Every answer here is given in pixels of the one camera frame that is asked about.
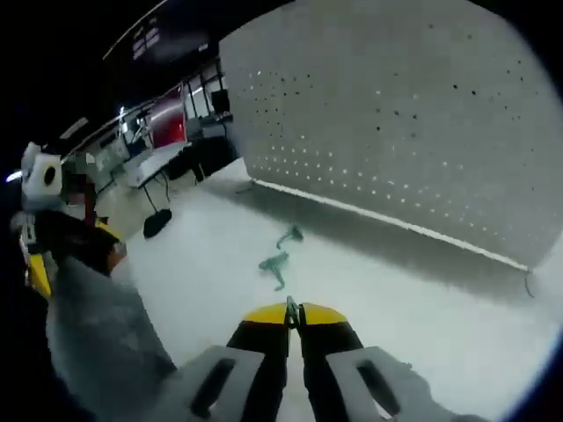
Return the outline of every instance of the white table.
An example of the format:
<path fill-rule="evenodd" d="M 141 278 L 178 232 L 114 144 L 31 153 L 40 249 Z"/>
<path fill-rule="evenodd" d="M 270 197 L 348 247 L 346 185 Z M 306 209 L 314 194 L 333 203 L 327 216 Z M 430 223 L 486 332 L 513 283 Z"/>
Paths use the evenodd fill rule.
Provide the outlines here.
<path fill-rule="evenodd" d="M 191 145 L 191 142 L 175 142 L 153 150 L 152 154 L 142 161 L 136 169 L 128 172 L 128 184 L 136 188 L 143 187 L 143 185 L 154 178 L 170 163 L 173 158 L 178 156 L 184 148 Z"/>
<path fill-rule="evenodd" d="M 559 334 L 563 268 L 554 257 L 530 279 L 481 256 L 312 201 L 249 186 L 237 160 L 172 202 L 156 237 L 137 233 L 128 254 L 151 320 L 181 365 L 224 345 L 248 311 L 315 302 L 343 312 L 365 346 L 380 346 L 459 413 L 497 419 L 537 376 Z M 296 223 L 286 288 L 258 269 Z M 563 256 L 563 243 L 556 246 Z M 313 420 L 298 336 L 278 420 Z"/>

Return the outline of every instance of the black floor item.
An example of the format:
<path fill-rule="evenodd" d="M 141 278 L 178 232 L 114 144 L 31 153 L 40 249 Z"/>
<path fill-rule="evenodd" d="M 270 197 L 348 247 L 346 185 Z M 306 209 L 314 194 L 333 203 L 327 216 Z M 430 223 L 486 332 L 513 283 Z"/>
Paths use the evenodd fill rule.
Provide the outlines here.
<path fill-rule="evenodd" d="M 143 234 L 145 239 L 150 239 L 160 233 L 172 218 L 170 209 L 161 209 L 144 221 Z"/>

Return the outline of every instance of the cable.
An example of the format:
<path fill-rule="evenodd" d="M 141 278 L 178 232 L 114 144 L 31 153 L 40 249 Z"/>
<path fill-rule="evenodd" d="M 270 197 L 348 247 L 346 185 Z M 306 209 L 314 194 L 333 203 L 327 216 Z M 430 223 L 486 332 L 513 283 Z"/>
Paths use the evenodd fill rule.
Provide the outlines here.
<path fill-rule="evenodd" d="M 143 190 L 144 190 L 144 192 L 147 194 L 147 198 L 149 199 L 150 204 L 151 204 L 152 207 L 154 208 L 155 213 L 157 213 L 158 210 L 157 210 L 157 208 L 155 207 L 155 204 L 152 202 L 152 199 L 150 198 L 149 191 L 147 191 L 147 186 L 146 186 L 146 185 L 143 186 Z"/>
<path fill-rule="evenodd" d="M 223 119 L 221 119 L 221 124 L 223 125 L 223 129 L 225 131 L 225 139 L 228 141 L 229 136 L 227 136 L 227 125 L 225 125 L 225 122 L 223 121 Z"/>
<path fill-rule="evenodd" d="M 165 179 L 165 184 L 163 185 L 162 182 L 160 180 L 158 180 L 157 178 L 155 178 L 155 182 L 157 182 L 159 185 L 161 185 L 162 187 L 165 187 L 166 189 L 166 199 L 168 199 L 168 202 L 170 202 L 170 195 L 169 195 L 169 187 L 168 187 L 168 178 L 163 174 L 162 177 Z"/>
<path fill-rule="evenodd" d="M 166 184 L 166 199 L 168 199 L 168 203 L 170 203 L 170 195 L 168 194 L 168 178 L 166 177 L 166 175 L 162 175 L 163 178 L 165 178 L 165 184 Z"/>
<path fill-rule="evenodd" d="M 526 287 L 526 292 L 528 292 L 528 296 L 536 299 L 536 296 L 534 296 L 531 292 L 530 292 L 530 288 L 528 287 L 528 274 L 526 273 L 526 276 L 524 277 L 524 286 Z"/>

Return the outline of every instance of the computer monitor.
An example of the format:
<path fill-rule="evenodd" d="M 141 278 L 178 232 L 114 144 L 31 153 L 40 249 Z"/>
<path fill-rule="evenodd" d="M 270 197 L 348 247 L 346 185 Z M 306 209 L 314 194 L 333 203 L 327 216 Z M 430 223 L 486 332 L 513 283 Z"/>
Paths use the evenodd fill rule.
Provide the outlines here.
<path fill-rule="evenodd" d="M 211 92 L 211 104 L 213 104 L 213 108 L 217 114 L 229 112 L 230 101 L 227 90 Z"/>

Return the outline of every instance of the white pegboard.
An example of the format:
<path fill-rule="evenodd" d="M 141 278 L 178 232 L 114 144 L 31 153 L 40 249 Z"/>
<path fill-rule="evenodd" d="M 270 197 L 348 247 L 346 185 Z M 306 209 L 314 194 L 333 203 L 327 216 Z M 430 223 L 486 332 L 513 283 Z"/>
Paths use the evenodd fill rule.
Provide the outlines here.
<path fill-rule="evenodd" d="M 222 41 L 249 174 L 535 266 L 563 225 L 563 114 L 464 0 L 297 0 Z"/>

